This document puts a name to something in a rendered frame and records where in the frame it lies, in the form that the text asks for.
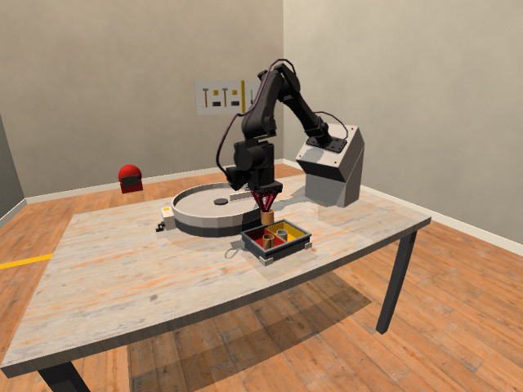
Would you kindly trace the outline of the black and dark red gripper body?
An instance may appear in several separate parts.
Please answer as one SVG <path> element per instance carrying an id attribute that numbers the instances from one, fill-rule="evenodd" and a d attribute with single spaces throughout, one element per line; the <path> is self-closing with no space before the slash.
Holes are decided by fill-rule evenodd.
<path id="1" fill-rule="evenodd" d="M 252 182 L 248 182 L 248 188 L 256 194 L 267 194 L 270 192 L 282 193 L 283 184 L 275 180 L 275 163 L 266 164 L 266 167 L 270 167 L 270 184 L 263 186 L 256 186 Z"/>

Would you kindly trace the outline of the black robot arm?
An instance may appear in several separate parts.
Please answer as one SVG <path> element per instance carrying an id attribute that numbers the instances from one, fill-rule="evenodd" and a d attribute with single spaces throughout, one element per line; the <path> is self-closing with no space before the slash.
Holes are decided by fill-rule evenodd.
<path id="1" fill-rule="evenodd" d="M 241 123 L 245 140 L 234 143 L 236 167 L 226 167 L 226 171 L 230 173 L 230 181 L 227 177 L 226 179 L 233 190 L 239 191 L 249 181 L 258 187 L 270 184 L 270 167 L 266 167 L 266 164 L 275 162 L 274 145 L 267 140 L 258 141 L 276 136 L 273 117 L 277 99 L 287 105 L 302 123 L 304 132 L 309 136 L 307 145 L 338 154 L 342 152 L 347 141 L 329 135 L 329 125 L 312 112 L 300 90 L 297 75 L 284 63 L 276 65 L 268 73 L 254 109 L 244 116 Z M 258 167 L 259 165 L 263 167 Z"/>

